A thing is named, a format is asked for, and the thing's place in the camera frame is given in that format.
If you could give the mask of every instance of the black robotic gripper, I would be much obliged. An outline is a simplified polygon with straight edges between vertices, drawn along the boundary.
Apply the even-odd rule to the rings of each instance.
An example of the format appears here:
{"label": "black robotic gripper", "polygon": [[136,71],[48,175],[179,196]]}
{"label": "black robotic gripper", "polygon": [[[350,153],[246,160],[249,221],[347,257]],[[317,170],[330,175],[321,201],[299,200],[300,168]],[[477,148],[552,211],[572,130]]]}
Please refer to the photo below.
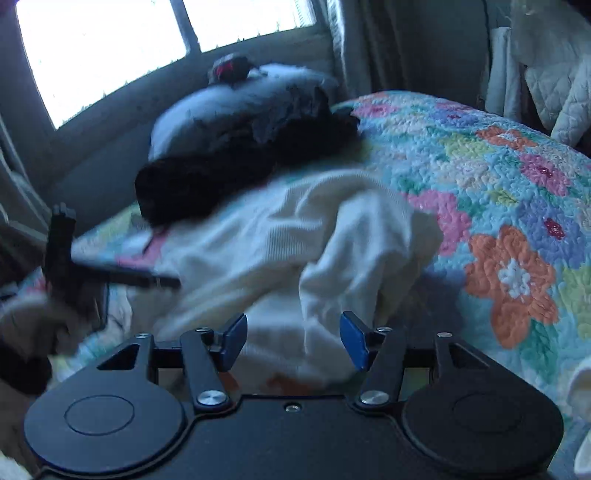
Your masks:
{"label": "black robotic gripper", "polygon": [[[221,332],[178,342],[141,334],[48,391],[25,435],[39,478],[380,480],[545,478],[563,421],[546,396],[451,333],[425,346],[404,331],[341,317],[341,339],[367,375],[356,395],[231,399],[228,371],[247,334],[239,315]],[[431,382],[398,401],[406,367]],[[183,368],[192,401],[158,386]]]}

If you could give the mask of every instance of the circular cover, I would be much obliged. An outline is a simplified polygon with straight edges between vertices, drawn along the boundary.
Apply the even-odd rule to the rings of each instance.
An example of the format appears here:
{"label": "circular cover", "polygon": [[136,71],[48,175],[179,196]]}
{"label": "circular cover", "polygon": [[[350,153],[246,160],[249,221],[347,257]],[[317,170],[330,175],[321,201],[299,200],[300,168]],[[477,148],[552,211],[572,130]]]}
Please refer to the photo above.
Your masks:
{"label": "circular cover", "polygon": [[485,370],[456,371],[417,391],[404,406],[402,424],[423,453],[478,477],[540,470],[562,438],[560,413],[549,399]]}
{"label": "circular cover", "polygon": [[91,376],[97,380],[91,388],[64,383],[33,404],[25,435],[44,463],[88,475],[120,472],[155,457],[177,437],[185,422],[181,404],[147,380],[118,373],[124,372]]}

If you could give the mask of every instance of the screw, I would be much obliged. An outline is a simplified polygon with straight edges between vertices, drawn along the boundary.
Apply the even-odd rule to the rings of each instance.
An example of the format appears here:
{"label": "screw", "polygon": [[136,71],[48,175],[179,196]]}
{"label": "screw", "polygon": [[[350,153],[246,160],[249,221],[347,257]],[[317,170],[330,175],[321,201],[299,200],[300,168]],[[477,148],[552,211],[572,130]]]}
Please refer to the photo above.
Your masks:
{"label": "screw", "polygon": [[368,390],[367,392],[362,393],[359,399],[361,400],[361,403],[366,405],[377,406],[388,403],[390,396],[381,390]]}
{"label": "screw", "polygon": [[289,405],[285,406],[285,411],[287,413],[295,413],[296,411],[300,411],[301,407],[297,403],[290,403]]}
{"label": "screw", "polygon": [[208,407],[214,407],[221,405],[228,399],[228,396],[219,390],[206,390],[201,392],[197,397],[197,401],[201,405],[207,405]]}

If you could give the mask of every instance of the white flower center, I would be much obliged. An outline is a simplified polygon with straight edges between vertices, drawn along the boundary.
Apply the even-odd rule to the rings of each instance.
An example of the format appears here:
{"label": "white flower center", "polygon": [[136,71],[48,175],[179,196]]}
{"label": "white flower center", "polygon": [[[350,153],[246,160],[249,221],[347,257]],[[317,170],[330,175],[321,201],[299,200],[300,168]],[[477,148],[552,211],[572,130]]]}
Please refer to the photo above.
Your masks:
{"label": "white flower center", "polygon": [[509,295],[517,299],[522,295],[529,295],[531,275],[519,266],[515,258],[511,258],[509,265],[499,270],[499,281],[509,287]]}
{"label": "white flower center", "polygon": [[499,138],[503,138],[509,142],[514,142],[517,140],[517,137],[513,134],[510,134],[509,132],[505,132],[504,134],[501,134],[498,136]]}

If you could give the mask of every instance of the bedspread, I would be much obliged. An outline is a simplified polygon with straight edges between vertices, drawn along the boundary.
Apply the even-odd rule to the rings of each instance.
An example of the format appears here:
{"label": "bedspread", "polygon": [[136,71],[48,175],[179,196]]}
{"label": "bedspread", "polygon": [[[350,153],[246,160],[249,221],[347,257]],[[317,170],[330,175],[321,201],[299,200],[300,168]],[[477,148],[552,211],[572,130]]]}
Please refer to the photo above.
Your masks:
{"label": "bedspread", "polygon": [[[362,141],[282,181],[353,161],[436,213],[444,241],[401,321],[411,335],[434,325],[460,333],[554,400],[568,427],[562,392],[591,354],[591,161],[523,125],[427,95],[384,92],[348,104],[362,118]],[[138,215],[130,207],[76,249],[125,261],[122,233],[137,229]],[[149,265],[157,255],[156,246],[136,260]],[[130,318],[116,288],[111,320],[124,330]],[[58,380],[121,340],[112,325],[76,357],[56,359]]]}

